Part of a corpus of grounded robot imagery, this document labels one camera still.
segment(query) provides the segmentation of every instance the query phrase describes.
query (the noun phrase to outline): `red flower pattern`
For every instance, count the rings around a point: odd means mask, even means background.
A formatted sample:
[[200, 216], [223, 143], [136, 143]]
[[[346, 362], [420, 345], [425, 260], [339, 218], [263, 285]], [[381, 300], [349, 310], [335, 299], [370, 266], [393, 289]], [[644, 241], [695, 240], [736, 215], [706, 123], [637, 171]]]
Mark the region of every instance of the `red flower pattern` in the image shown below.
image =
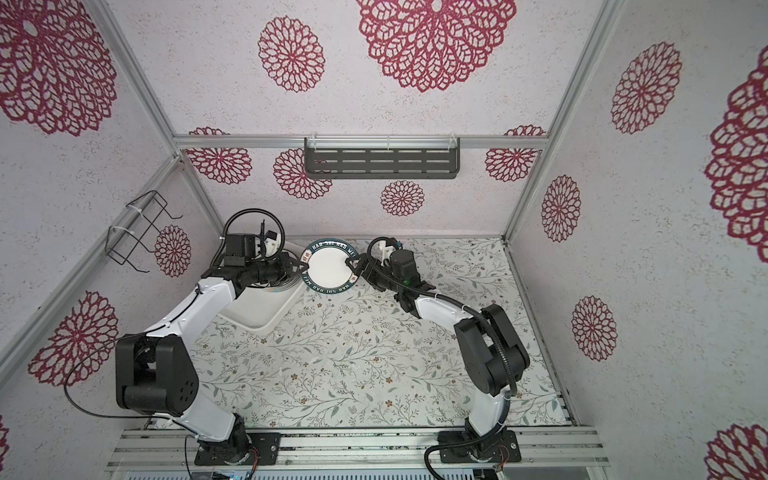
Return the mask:
[[117, 337], [118, 318], [114, 315], [114, 307], [99, 292], [85, 292], [85, 297], [72, 307], [48, 339], [49, 344], [38, 351], [27, 370], [40, 383], [61, 386], [74, 366], [84, 360], [69, 379], [68, 386], [72, 386], [97, 372], [109, 358], [114, 345], [90, 359], [86, 357]]
[[323, 47], [310, 27], [294, 18], [275, 18], [259, 40], [259, 58], [267, 74], [288, 91], [307, 91], [326, 69]]
[[515, 16], [513, 0], [357, 0], [360, 33], [382, 73], [403, 87], [445, 90], [488, 62]]
[[704, 462], [709, 480], [764, 480], [768, 478], [768, 432], [760, 425], [731, 425], [707, 443]]
[[154, 259], [160, 270], [168, 276], [180, 276], [190, 266], [192, 247], [181, 228], [167, 225], [154, 242]]
[[[202, 127], [190, 135], [228, 135], [218, 128]], [[197, 171], [220, 184], [238, 184], [250, 175], [250, 157], [245, 148], [191, 148], [187, 155]]]
[[606, 360], [616, 348], [616, 322], [608, 305], [599, 298], [586, 296], [576, 304], [571, 320], [576, 343], [589, 358]]
[[[504, 135], [541, 136], [547, 132], [541, 127], [520, 125]], [[528, 175], [538, 151], [533, 148], [492, 148], [485, 154], [485, 169], [496, 180], [504, 182], [520, 180]]]
[[304, 150], [292, 148], [280, 153], [273, 165], [273, 174], [280, 188], [296, 198], [309, 200], [328, 193], [331, 180], [313, 180], [304, 169]]
[[574, 232], [581, 215], [581, 199], [574, 179], [568, 175], [555, 178], [541, 202], [541, 224], [554, 242], [561, 242]]
[[616, 129], [633, 134], [653, 124], [672, 101], [682, 67], [680, 52], [663, 41], [639, 54], [616, 85], [611, 108]]
[[748, 79], [728, 96], [723, 123], [710, 135], [710, 206], [728, 219], [728, 235], [757, 248], [768, 263], [768, 46]]
[[98, 130], [111, 116], [117, 72], [76, 0], [4, 0], [0, 8], [0, 103], [13, 121], [46, 134]]
[[398, 180], [384, 187], [381, 201], [382, 207], [388, 213], [406, 217], [422, 207], [424, 190], [413, 182]]
[[2, 415], [0, 415], [0, 472], [2, 472], [2, 463], [5, 460], [5, 454], [11, 447], [8, 446], [8, 429], [2, 424]]

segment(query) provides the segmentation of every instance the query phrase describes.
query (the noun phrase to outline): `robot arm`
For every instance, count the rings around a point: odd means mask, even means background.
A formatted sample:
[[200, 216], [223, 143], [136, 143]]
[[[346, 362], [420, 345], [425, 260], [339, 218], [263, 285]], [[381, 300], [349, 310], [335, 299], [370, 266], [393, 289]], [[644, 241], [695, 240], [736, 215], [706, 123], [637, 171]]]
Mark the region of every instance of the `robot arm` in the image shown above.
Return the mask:
[[278, 252], [278, 239], [274, 232], [226, 235], [220, 266], [207, 270], [194, 291], [145, 335], [118, 341], [116, 396], [121, 408], [171, 419], [192, 432], [201, 451], [214, 460], [239, 464], [249, 458], [242, 417], [198, 395], [200, 383], [188, 349], [248, 286], [276, 285], [308, 267], [286, 251]]
[[[475, 458], [487, 458], [497, 449], [504, 434], [510, 399], [517, 393], [515, 382], [531, 365], [528, 352], [500, 306], [492, 304], [482, 309], [485, 321], [481, 321], [467, 306], [444, 300], [446, 297], [439, 298], [440, 295], [432, 292], [435, 287], [419, 275], [413, 252], [402, 249], [395, 239], [382, 238], [376, 242], [380, 259], [373, 257], [370, 247], [368, 253], [350, 259], [348, 265], [379, 291], [396, 292], [395, 300], [406, 313], [454, 331], [469, 378], [477, 387], [465, 423], [465, 439], [491, 435], [488, 441], [475, 445], [472, 452]], [[495, 335], [486, 328], [493, 329]], [[486, 335], [495, 337], [500, 345], [488, 345]], [[506, 367], [514, 377], [511, 381]]]

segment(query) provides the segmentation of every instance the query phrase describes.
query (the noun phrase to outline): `white plate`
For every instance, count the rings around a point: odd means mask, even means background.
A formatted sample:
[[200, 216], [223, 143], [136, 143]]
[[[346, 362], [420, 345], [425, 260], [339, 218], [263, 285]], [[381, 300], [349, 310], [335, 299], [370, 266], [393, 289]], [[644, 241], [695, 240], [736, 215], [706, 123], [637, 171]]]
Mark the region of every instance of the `white plate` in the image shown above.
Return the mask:
[[301, 261], [310, 265], [301, 278], [312, 290], [320, 293], [341, 293], [357, 281], [345, 260], [357, 257], [357, 250], [346, 240], [323, 238], [310, 243]]

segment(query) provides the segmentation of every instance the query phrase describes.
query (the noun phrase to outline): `plate rim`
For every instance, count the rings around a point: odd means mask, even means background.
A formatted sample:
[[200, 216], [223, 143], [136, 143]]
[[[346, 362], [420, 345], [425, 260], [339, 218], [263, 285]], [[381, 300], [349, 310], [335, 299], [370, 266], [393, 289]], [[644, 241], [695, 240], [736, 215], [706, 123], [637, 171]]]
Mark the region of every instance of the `plate rim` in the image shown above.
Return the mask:
[[[328, 240], [343, 243], [344, 245], [346, 245], [346, 248], [338, 247], [336, 245], [326, 245], [326, 246], [320, 246], [316, 248], [315, 251], [321, 250], [323, 248], [336, 248], [338, 250], [343, 251], [347, 255], [349, 255], [349, 258], [357, 257], [359, 255], [357, 249], [347, 240], [344, 240], [341, 238], [335, 238], [335, 237], [325, 237], [325, 238], [320, 238], [318, 240], [314, 240], [309, 245], [307, 245], [304, 251], [301, 253], [301, 261], [306, 262], [309, 259], [309, 257], [307, 257], [306, 260], [304, 260], [304, 257], [308, 252], [310, 253], [310, 257], [314, 254], [314, 252], [310, 251], [310, 248], [312, 247], [312, 245], [316, 245], [319, 242], [326, 242]], [[304, 283], [306, 283], [306, 285], [310, 289], [318, 293], [334, 294], [334, 293], [346, 292], [347, 290], [352, 288], [358, 280], [358, 277], [355, 275], [355, 273], [350, 270], [349, 279], [343, 285], [334, 287], [334, 288], [325, 288], [324, 286], [320, 286], [317, 283], [315, 283], [310, 277], [309, 273], [310, 271], [309, 269], [307, 269], [306, 272], [301, 274], [301, 278], [302, 280], [304, 280]]]

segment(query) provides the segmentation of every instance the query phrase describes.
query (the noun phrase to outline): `red wire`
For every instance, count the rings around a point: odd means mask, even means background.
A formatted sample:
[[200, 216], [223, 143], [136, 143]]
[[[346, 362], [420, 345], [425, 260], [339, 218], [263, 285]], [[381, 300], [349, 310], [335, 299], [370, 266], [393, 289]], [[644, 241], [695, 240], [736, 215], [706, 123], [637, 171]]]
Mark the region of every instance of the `red wire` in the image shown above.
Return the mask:
[[[504, 452], [502, 452], [502, 449], [504, 449], [507, 452], [507, 459], [506, 460], [504, 460]], [[499, 453], [499, 455], [502, 456], [502, 463], [499, 464], [499, 466], [503, 468], [504, 464], [506, 462], [509, 462], [509, 459], [510, 459], [511, 455], [509, 455], [509, 450], [507, 450], [507, 447], [505, 447], [503, 445], [499, 445], [498, 446], [498, 453]]]
[[253, 478], [253, 474], [256, 473], [256, 464], [259, 463], [259, 449], [252, 449], [253, 452], [253, 468], [250, 470], [250, 477]]

